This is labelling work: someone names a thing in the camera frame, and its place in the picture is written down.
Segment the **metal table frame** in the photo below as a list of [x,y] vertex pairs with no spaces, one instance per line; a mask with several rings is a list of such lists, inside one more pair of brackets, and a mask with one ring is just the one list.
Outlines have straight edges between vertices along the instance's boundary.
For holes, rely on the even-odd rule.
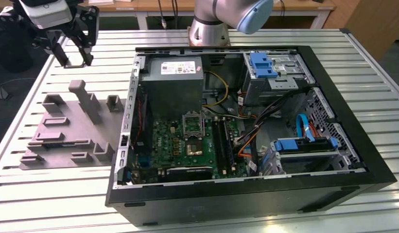
[[[230,32],[234,45],[310,45],[343,94],[398,182],[319,213],[231,219],[136,229],[104,206],[110,167],[22,171],[19,158],[36,130],[47,93],[74,100],[68,83],[84,79],[99,99],[126,96],[135,47],[186,46],[187,31],[106,31],[94,66],[63,69],[50,56],[0,144],[0,232],[399,232],[399,87],[355,38],[339,30]],[[68,55],[78,53],[63,41]]]

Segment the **wooden desk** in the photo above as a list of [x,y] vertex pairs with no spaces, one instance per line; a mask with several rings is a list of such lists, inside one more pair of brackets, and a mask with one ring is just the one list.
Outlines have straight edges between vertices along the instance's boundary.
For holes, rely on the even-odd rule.
[[[158,0],[136,0],[138,4],[138,21],[142,30],[147,30],[146,17],[160,16]],[[330,12],[335,9],[335,4],[331,0],[324,0],[323,3],[312,0],[283,0],[286,16],[315,16],[311,24],[311,29],[320,29],[328,18]],[[172,16],[171,0],[160,0],[164,16]],[[195,0],[178,0],[179,16],[194,16]],[[275,4],[271,16],[282,14],[282,4]]]
[[[159,11],[158,0],[136,0],[139,2],[138,11]],[[331,0],[323,3],[314,2],[312,0],[283,0],[287,11],[318,11],[334,10],[335,4]],[[172,11],[171,0],[160,0],[163,11]],[[195,0],[178,0],[179,11],[194,11]],[[282,10],[282,4],[276,3],[275,11]]]
[[[328,18],[330,12],[335,9],[331,0],[323,3],[312,0],[283,0],[286,16],[314,16],[315,20],[311,29],[320,29]],[[160,0],[163,15],[174,16],[171,0]],[[0,0],[0,11],[4,6],[11,5],[8,0]],[[179,16],[194,16],[195,0],[178,0]],[[102,17],[138,17],[139,29],[148,30],[146,18],[160,16],[158,0],[134,0],[132,2],[115,2],[114,5],[99,6]],[[282,4],[275,4],[272,16],[282,14]]]

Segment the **motherboard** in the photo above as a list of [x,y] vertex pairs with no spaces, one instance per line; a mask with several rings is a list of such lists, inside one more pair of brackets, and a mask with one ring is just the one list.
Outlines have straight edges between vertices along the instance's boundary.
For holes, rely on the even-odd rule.
[[143,183],[160,182],[170,171],[187,169],[195,175],[207,173],[211,179],[246,177],[244,160],[234,154],[238,136],[235,119],[186,117],[155,121],[151,156],[139,156]]

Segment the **green motherboard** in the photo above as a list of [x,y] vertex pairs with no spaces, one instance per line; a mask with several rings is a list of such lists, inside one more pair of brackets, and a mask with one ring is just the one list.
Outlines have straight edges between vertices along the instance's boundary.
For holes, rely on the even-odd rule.
[[[246,163],[242,159],[235,161],[235,166],[228,172],[222,172],[218,166],[212,123],[215,119],[196,120],[187,118],[186,130],[203,130],[202,138],[184,138],[183,120],[155,121],[152,137],[152,154],[150,168],[167,169],[171,167],[212,167],[212,179],[235,178],[247,176]],[[236,121],[224,120],[227,125],[228,143],[234,146],[234,139],[239,135]],[[146,176],[147,183],[156,182],[156,174]]]

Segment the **yellow cable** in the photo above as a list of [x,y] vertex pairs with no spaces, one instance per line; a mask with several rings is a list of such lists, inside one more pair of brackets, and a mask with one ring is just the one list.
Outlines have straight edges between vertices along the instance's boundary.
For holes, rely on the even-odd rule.
[[224,95],[224,98],[223,98],[219,102],[216,102],[216,103],[211,103],[211,104],[204,104],[204,105],[202,105],[203,107],[211,107],[211,106],[219,105],[219,104],[228,98],[228,84],[227,84],[227,82],[223,80],[223,78],[222,78],[218,74],[215,74],[212,71],[204,71],[204,72],[206,72],[206,73],[210,73],[210,74],[212,74],[215,77],[218,77],[218,78],[220,79],[220,81],[223,82],[224,86],[226,86],[226,95]]

